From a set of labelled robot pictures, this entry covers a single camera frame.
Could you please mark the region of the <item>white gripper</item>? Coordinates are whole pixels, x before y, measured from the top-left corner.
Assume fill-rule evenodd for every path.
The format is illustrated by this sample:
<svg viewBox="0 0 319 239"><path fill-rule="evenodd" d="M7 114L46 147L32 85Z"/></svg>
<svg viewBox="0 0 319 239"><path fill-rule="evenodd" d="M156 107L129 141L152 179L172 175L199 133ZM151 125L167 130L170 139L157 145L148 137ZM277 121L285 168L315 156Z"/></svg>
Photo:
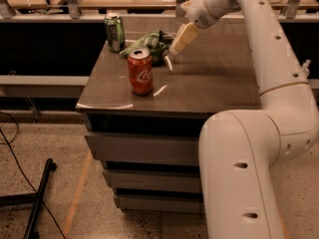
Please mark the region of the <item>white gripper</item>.
<svg viewBox="0 0 319 239"><path fill-rule="evenodd" d="M168 49L173 56L180 53L197 37L198 28L208 28L212 20L204 0L188 0L181 4L181 9L191 23L182 24L177 31L176 37Z"/></svg>

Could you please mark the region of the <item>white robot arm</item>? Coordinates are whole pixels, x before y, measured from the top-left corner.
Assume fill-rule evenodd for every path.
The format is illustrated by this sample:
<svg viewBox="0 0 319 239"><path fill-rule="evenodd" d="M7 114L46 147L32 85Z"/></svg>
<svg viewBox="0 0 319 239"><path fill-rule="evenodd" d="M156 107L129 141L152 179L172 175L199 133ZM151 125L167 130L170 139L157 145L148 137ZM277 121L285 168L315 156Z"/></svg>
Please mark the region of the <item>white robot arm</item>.
<svg viewBox="0 0 319 239"><path fill-rule="evenodd" d="M203 125L198 160L209 239L287 239L270 178L275 162L305 153L319 134L318 108L269 0L189 0L177 55L222 16L245 18L261 107L217 113Z"/></svg>

